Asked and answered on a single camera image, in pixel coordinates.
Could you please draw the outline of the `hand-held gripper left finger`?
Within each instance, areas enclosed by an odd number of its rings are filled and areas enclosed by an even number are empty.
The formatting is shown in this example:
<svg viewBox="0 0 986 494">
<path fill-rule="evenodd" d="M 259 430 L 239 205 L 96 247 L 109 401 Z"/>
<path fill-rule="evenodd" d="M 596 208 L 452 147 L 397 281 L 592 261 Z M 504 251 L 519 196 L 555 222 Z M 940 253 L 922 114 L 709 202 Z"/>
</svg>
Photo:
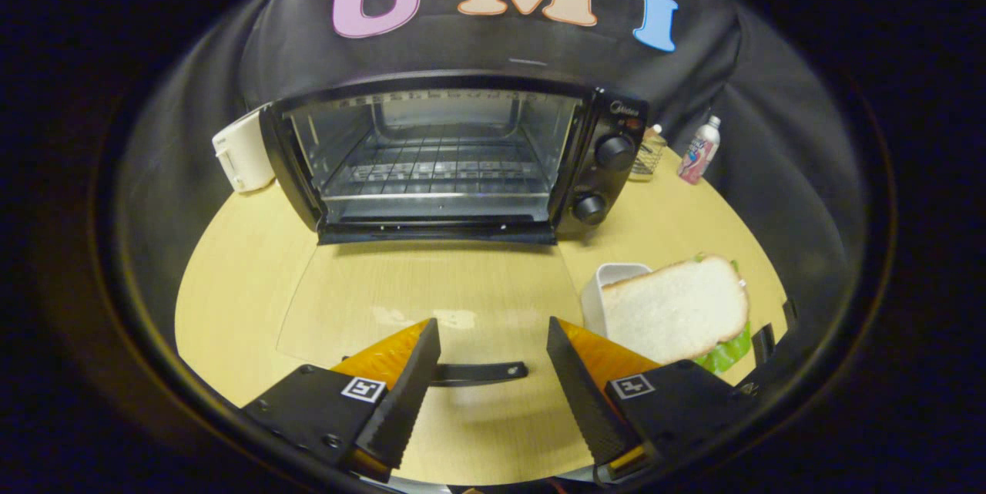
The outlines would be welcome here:
<svg viewBox="0 0 986 494">
<path fill-rule="evenodd" d="M 384 482 L 401 466 L 440 354 L 428 318 L 332 368 L 299 365 L 243 412 L 332 469 Z"/>
</svg>

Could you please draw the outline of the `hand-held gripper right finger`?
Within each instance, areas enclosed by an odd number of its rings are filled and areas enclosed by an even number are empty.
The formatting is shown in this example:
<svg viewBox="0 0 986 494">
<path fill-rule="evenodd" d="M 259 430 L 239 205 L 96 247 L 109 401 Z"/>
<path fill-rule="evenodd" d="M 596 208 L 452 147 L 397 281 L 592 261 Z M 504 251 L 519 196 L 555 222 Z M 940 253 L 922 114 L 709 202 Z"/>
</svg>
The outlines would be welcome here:
<svg viewBox="0 0 986 494">
<path fill-rule="evenodd" d="M 547 354 L 599 482 L 681 465 L 757 402 L 694 361 L 656 363 L 555 316 Z"/>
</svg>

